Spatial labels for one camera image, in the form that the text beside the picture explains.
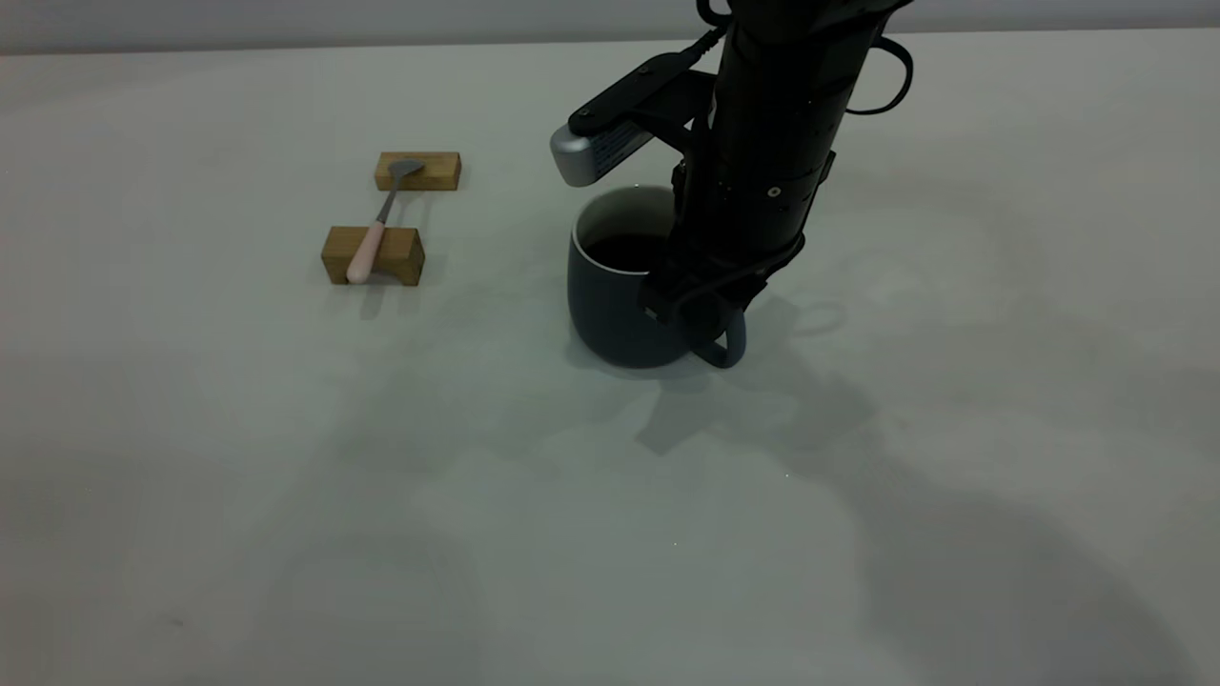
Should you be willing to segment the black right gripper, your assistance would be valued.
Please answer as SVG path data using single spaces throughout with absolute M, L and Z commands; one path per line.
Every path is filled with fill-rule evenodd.
M 672 175 L 665 269 L 640 282 L 640 309 L 660 323 L 743 337 L 745 309 L 805 247 L 806 217 L 834 161 L 826 149 L 804 168 L 758 171 L 732 168 L 714 148 L 684 153 Z

